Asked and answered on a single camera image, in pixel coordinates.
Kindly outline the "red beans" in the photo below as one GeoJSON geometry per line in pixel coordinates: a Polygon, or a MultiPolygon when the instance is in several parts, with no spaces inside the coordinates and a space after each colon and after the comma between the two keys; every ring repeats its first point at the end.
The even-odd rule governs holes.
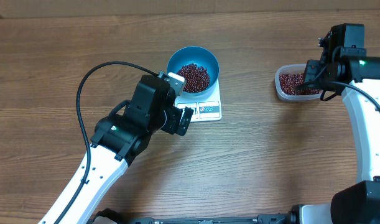
{"type": "Polygon", "coordinates": [[[203,66],[195,63],[184,65],[177,72],[177,75],[184,77],[186,84],[184,92],[199,93],[206,90],[210,84],[210,76],[208,70],[203,66]]]}

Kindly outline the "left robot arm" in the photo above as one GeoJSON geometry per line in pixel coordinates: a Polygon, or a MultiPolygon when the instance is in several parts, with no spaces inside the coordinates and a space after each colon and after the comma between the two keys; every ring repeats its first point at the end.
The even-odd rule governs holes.
{"type": "Polygon", "coordinates": [[[193,110],[174,106],[185,84],[184,77],[174,73],[143,75],[132,99],[98,121],[90,151],[41,222],[86,223],[156,131],[185,135],[193,110]]]}

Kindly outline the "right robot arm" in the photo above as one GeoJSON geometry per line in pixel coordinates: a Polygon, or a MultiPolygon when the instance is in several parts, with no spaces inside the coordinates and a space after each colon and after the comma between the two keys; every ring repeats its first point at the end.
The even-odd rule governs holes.
{"type": "Polygon", "coordinates": [[[380,57],[364,48],[364,25],[333,26],[319,40],[320,60],[309,60],[297,89],[332,92],[348,111],[357,155],[356,184],[331,202],[301,205],[298,223],[380,223],[380,57]]]}

